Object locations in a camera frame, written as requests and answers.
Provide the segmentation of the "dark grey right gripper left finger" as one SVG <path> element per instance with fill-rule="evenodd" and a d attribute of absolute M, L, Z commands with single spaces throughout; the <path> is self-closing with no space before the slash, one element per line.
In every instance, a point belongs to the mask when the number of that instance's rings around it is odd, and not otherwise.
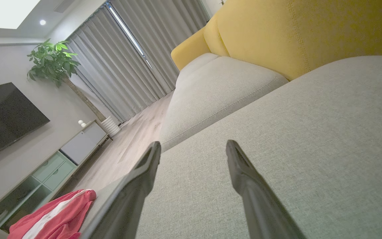
<path fill-rule="evenodd" d="M 135 238 L 145 198 L 154 186 L 160 156 L 160 142 L 152 142 L 91 221 L 84 224 L 81 239 Z"/>

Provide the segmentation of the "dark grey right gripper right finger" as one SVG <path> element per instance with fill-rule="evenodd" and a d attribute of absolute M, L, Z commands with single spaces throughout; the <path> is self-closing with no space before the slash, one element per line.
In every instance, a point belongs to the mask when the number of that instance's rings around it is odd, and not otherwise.
<path fill-rule="evenodd" d="M 238 142 L 228 140 L 227 163 L 232 186 L 241 196 L 252 239 L 304 239 L 300 227 Z"/>

